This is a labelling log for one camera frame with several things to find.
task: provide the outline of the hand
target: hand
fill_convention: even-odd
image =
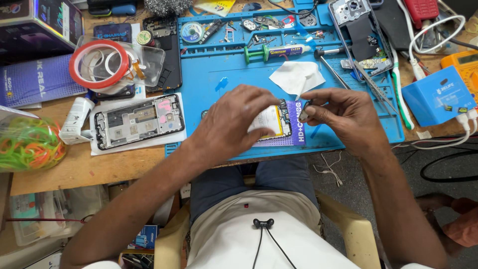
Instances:
[[[247,132],[254,118],[279,99],[266,89],[239,85],[226,92],[211,106],[194,133],[182,144],[192,146],[192,154],[210,166],[217,165],[250,149],[265,135],[275,135],[269,128]]]
[[[304,122],[310,126],[327,124],[353,155],[364,157],[384,147],[390,149],[372,99],[366,92],[328,88],[303,93],[301,98],[314,100],[305,108],[309,117]]]

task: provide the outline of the white shirt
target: white shirt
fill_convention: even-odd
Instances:
[[[298,269],[359,269],[319,236],[320,213],[314,204],[303,194],[291,191],[245,191],[208,209],[191,227],[186,268],[252,268],[261,236],[261,230],[252,223],[255,218],[274,219],[270,233]],[[101,267],[97,264],[85,269],[120,268],[113,262]],[[292,268],[266,229],[262,231],[256,268]],[[405,268],[429,269],[419,264]]]

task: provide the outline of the neckband earphones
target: neckband earphones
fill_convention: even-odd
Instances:
[[[291,263],[292,267],[294,269],[297,269],[295,267],[295,265],[292,263],[291,259],[289,259],[289,257],[287,256],[287,254],[284,252],[284,250],[281,248],[281,246],[279,245],[279,243],[277,243],[277,241],[275,241],[274,237],[272,236],[271,232],[269,231],[269,229],[272,227],[272,225],[274,225],[274,219],[269,219],[267,221],[260,221],[258,219],[254,219],[252,221],[252,223],[254,224],[254,226],[256,227],[256,229],[261,229],[261,238],[259,239],[259,245],[257,246],[257,252],[256,252],[256,257],[254,259],[254,264],[252,265],[252,269],[254,269],[256,267],[256,261],[257,261],[257,255],[259,254],[259,249],[261,248],[261,242],[262,242],[262,229],[263,228],[266,228],[267,232],[269,233],[269,235],[271,236],[272,240],[274,240],[275,244],[279,247],[279,249],[282,251],[282,253],[284,254],[284,256],[287,258],[287,260]]]

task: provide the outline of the yellow multimeter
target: yellow multimeter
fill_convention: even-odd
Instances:
[[[471,95],[478,103],[478,51],[464,51],[448,55],[440,62],[442,68],[455,66]]]

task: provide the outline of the man's left hand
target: man's left hand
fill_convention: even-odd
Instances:
[[[279,99],[266,89],[241,84],[214,103],[194,133],[183,143],[190,153],[209,166],[217,165],[250,149],[269,128],[247,132],[254,118]]]

